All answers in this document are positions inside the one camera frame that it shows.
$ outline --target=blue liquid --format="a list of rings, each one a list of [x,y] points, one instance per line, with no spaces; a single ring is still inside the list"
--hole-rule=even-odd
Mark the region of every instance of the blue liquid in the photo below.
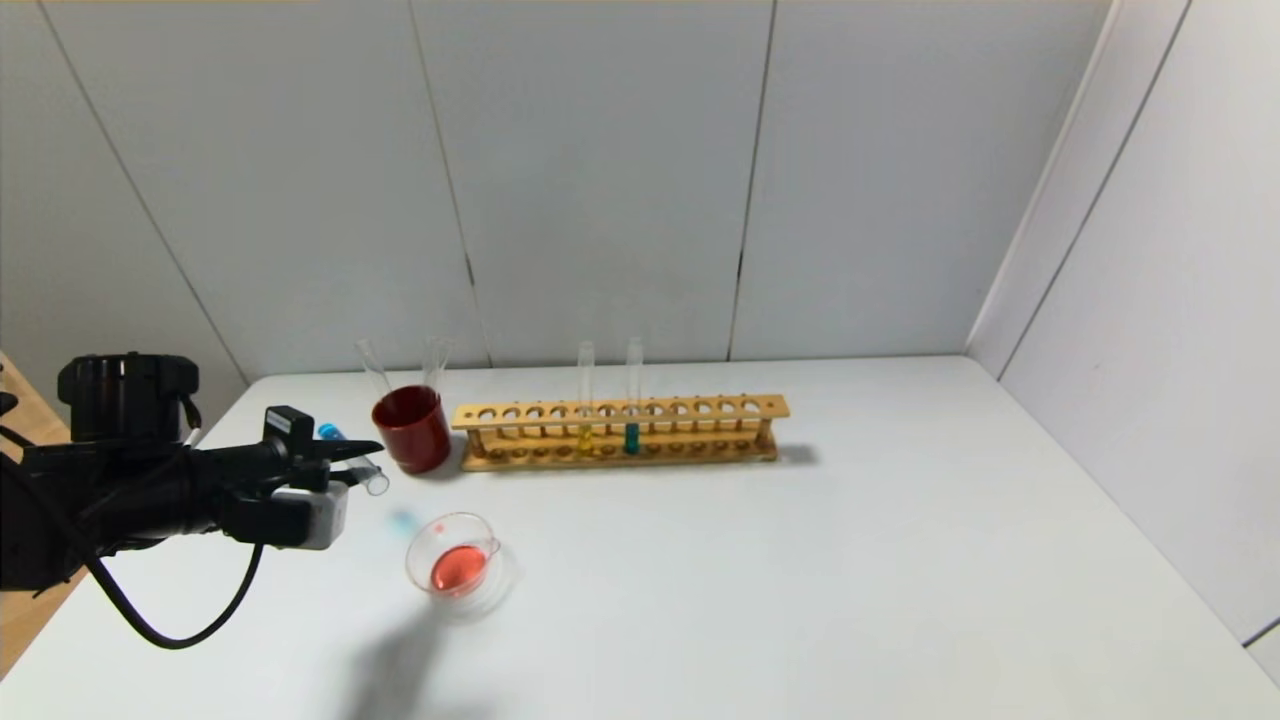
[[[622,443],[622,451],[627,455],[640,455],[640,424],[627,423],[626,439]]]

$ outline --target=empty test tube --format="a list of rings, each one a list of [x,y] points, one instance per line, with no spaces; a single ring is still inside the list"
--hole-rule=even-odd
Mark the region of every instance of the empty test tube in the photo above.
[[[591,397],[591,370],[595,368],[595,345],[584,341],[577,346],[577,452],[590,455],[591,416],[595,414],[595,401]]]
[[[640,414],[640,374],[644,369],[644,345],[640,338],[634,337],[627,342],[627,415],[632,421],[627,423],[626,439],[622,450],[627,455],[640,454],[640,423],[635,416]]]
[[[320,425],[320,428],[316,429],[316,434],[320,436],[320,439],[347,439],[346,436],[342,434],[342,430],[335,428],[333,423]],[[365,492],[369,495],[383,495],[392,484],[378,465],[374,465],[374,462],[364,455],[347,460],[347,469],[351,470],[351,474],[355,475],[357,480],[360,480],[360,484],[365,486]]]

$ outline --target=red liquid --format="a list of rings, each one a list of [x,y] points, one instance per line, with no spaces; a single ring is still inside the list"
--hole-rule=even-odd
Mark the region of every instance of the red liquid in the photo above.
[[[486,561],[479,547],[460,544],[449,548],[431,568],[431,587],[442,592],[465,587],[484,573]]]

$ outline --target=glass beaker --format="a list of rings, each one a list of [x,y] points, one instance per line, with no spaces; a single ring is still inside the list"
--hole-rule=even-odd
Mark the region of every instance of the glass beaker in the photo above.
[[[506,598],[515,579],[509,552],[483,518],[451,512],[426,524],[404,553],[408,579],[457,619],[477,619]]]

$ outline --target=wooden test tube rack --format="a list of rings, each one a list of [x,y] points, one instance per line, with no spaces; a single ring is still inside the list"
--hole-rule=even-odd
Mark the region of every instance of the wooden test tube rack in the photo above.
[[[594,404],[591,452],[579,451],[576,402],[462,405],[453,429],[466,430],[462,469],[531,470],[627,465],[749,462],[778,459],[772,421],[791,416],[781,395],[650,397],[636,415],[625,400]],[[640,452],[623,451],[626,425],[640,425]]]

